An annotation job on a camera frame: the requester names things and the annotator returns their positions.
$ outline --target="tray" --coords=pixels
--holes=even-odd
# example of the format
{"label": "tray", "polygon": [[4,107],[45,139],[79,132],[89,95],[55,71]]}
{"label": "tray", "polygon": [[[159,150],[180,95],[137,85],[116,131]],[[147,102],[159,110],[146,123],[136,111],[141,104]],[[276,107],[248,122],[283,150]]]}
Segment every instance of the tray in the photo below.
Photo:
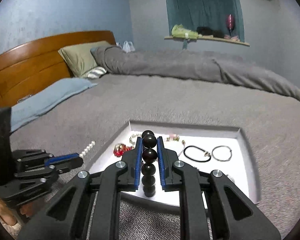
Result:
{"label": "tray", "polygon": [[[183,153],[179,159],[207,173],[213,170],[221,170],[224,174],[228,174],[234,179],[236,186],[253,203],[257,204],[261,200],[260,181],[255,159],[243,130],[238,127],[184,125],[131,120],[111,137],[88,163],[86,169],[90,173],[103,171],[107,166],[121,160],[121,158],[117,158],[113,154],[114,145],[124,143],[130,146],[130,136],[142,133],[144,130],[152,130],[156,137],[162,136],[163,140],[170,134],[178,134],[180,136],[179,142],[170,141],[164,143],[165,148],[174,150],[177,154],[183,150],[182,140],[186,142],[186,146],[196,145],[208,152],[211,152],[216,146],[229,146],[232,149],[232,158],[228,162],[220,162],[211,158],[209,162],[199,163],[186,158]],[[187,149],[186,153],[194,159],[207,159],[203,157],[201,151],[194,148]],[[230,156],[229,150],[224,147],[216,149],[214,155],[219,159],[228,159]],[[157,161],[154,162],[154,166],[156,167],[154,175],[156,180],[156,194],[151,198],[146,197],[140,181],[139,190],[136,192],[122,192],[122,199],[137,206],[158,212],[179,213],[179,192],[164,192],[162,190]],[[202,198],[205,207],[207,207],[204,194]]]}

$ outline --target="wooden headboard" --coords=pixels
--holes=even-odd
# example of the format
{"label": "wooden headboard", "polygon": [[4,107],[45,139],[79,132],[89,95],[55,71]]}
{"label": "wooden headboard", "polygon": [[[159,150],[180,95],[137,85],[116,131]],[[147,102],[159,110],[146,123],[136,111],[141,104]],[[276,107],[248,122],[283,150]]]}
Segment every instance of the wooden headboard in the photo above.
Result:
{"label": "wooden headboard", "polygon": [[111,31],[65,33],[22,44],[0,55],[0,107],[13,106],[72,72],[59,55],[62,47],[108,41],[115,45]]}

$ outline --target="wall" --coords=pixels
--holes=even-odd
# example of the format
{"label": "wall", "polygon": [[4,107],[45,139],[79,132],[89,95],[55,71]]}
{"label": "wall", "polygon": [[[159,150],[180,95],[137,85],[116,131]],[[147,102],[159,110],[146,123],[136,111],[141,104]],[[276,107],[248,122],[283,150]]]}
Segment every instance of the wall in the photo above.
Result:
{"label": "wall", "polygon": [[[136,49],[181,49],[169,35],[165,0],[129,0]],[[197,41],[193,51],[218,51],[255,61],[300,86],[300,7],[295,0],[240,0],[245,41],[250,47]]]}
{"label": "wall", "polygon": [[133,41],[129,0],[2,0],[0,54],[28,41],[60,33],[111,30]]}

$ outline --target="patterned gray fabric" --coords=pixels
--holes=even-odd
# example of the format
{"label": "patterned gray fabric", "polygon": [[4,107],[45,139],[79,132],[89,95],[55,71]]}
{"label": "patterned gray fabric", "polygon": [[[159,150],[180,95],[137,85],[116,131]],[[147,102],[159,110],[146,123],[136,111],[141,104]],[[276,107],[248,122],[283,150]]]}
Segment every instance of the patterned gray fabric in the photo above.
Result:
{"label": "patterned gray fabric", "polygon": [[[241,127],[260,174],[260,210],[282,238],[300,218],[300,102],[233,85],[158,76],[106,74],[99,85],[62,102],[10,137],[12,149],[81,152],[82,168],[60,176],[55,191],[128,120]],[[179,218],[122,202],[121,239],[178,239]]]}
{"label": "patterned gray fabric", "polygon": [[194,79],[264,90],[300,101],[300,89],[288,80],[242,58],[213,51],[136,51],[100,46],[92,53],[111,74],[158,75]]}

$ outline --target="curtain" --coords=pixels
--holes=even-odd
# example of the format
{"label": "curtain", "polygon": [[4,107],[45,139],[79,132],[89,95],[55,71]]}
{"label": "curtain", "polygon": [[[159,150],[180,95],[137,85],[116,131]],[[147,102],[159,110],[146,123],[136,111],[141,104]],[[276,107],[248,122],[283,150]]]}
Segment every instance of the curtain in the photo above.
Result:
{"label": "curtain", "polygon": [[175,24],[182,24],[190,30],[207,26],[230,34],[226,27],[226,17],[235,18],[232,35],[238,35],[244,41],[244,29],[240,0],[166,0],[170,32]]}

